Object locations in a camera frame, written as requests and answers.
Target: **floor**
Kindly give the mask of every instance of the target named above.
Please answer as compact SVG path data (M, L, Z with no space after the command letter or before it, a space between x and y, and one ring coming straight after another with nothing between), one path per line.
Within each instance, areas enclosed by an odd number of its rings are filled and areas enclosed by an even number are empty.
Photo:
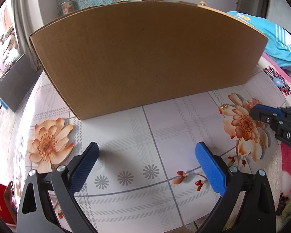
M13 158L17 129L33 87L26 94L16 113L0 109L0 183L7 185L13 180Z

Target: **silver bolt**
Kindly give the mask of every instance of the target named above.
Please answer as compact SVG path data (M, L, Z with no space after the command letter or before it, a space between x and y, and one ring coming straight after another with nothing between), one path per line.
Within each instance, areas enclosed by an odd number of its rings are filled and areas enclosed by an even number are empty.
M235 166L230 166L230 172L237 172L238 171L238 169L237 169L237 167L235 167Z
M66 166L64 166L64 165L61 165L61 166L58 166L57 167L57 171L58 172L62 172L63 170L65 170L66 169Z
M29 171L29 175L30 175L30 176L34 176L35 174L36 174L36 170L30 170L30 171Z
M263 170L259 170L259 175L265 176L265 172Z

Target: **gray curtain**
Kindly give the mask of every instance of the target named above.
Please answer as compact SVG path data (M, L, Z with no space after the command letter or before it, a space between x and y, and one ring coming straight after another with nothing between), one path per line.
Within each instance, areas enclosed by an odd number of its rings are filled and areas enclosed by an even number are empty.
M28 14L26 0L11 0L13 19L12 23L16 39L19 45L20 54L25 54L30 61L32 68L37 71L41 65L29 43L29 36L34 32Z

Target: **gray flower pattern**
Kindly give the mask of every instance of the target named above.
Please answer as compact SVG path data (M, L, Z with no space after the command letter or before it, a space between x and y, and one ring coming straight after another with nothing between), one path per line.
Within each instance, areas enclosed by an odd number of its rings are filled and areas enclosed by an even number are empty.
M96 180L96 182L94 182L94 184L99 189L104 190L105 188L107 188L109 186L108 178L105 177L104 175L103 176L101 176L101 175L97 176L95 180Z
M157 178L157 175L159 174L159 169L155 165L145 166L143 171L144 171L143 175L145 175L145 177L148 180L151 179L151 178L154 180L154 178Z
M120 174L118 175L118 181L120 182L120 184L122 184L122 186L128 186L128 184L131 184L132 181L134 181L133 178L134 176L132 175L132 173L128 171L120 172Z

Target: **round table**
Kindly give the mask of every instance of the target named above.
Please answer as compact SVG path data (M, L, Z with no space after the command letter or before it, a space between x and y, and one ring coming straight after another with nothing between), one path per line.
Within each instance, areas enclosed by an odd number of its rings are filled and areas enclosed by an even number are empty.
M74 195L99 232L160 233L188 224L209 213L219 198L207 182L197 191L195 182L203 178L194 173L203 171L195 158L195 145L204 141L228 165L237 166L233 159L238 138L232 136L231 129L235 131L239 124L231 128L233 116L223 112L221 106L228 104L227 110L246 109L256 100L276 107L287 104L259 66L245 85L81 121L42 73L29 97L17 135L14 159L17 203L28 172L38 166L30 161L27 151L28 140L34 139L35 125L64 118L65 125L73 125L68 144L73 142L74 147L63 164L81 154L92 141L100 148L99 159L82 190ZM238 168L242 172L255 173L263 168L279 146L270 127L259 129L264 136L264 146L258 143L261 151L255 142L249 140L252 142L249 148L240 138L242 146L247 146L243 149L249 150L248 155L239 157ZM180 170L188 176L176 185L173 180ZM54 193L50 192L50 197L61 224L69 229Z

